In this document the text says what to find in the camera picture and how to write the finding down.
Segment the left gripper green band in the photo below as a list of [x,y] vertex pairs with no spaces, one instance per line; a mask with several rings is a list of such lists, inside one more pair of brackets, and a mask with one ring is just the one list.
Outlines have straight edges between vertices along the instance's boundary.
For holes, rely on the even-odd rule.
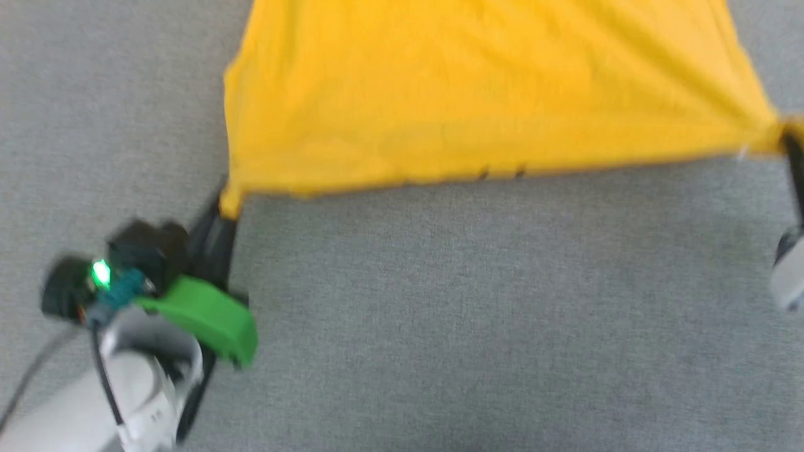
[[160,298],[138,297],[134,301],[145,312],[161,315],[198,341],[201,377],[190,386],[179,417],[179,441],[192,430],[216,364],[226,360],[234,367],[248,369],[258,354],[258,327],[249,301],[229,293],[238,221],[219,215],[220,192],[221,188],[213,190],[190,226],[188,276],[179,278]]

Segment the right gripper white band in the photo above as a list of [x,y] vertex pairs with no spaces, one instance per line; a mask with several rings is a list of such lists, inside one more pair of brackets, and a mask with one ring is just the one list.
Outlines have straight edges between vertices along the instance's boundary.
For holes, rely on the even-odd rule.
[[[784,132],[782,145],[786,150],[799,223],[803,224],[802,142],[793,132]],[[769,289],[773,300],[782,311],[795,313],[802,310],[803,228],[801,225],[793,226],[781,235],[771,268]]]

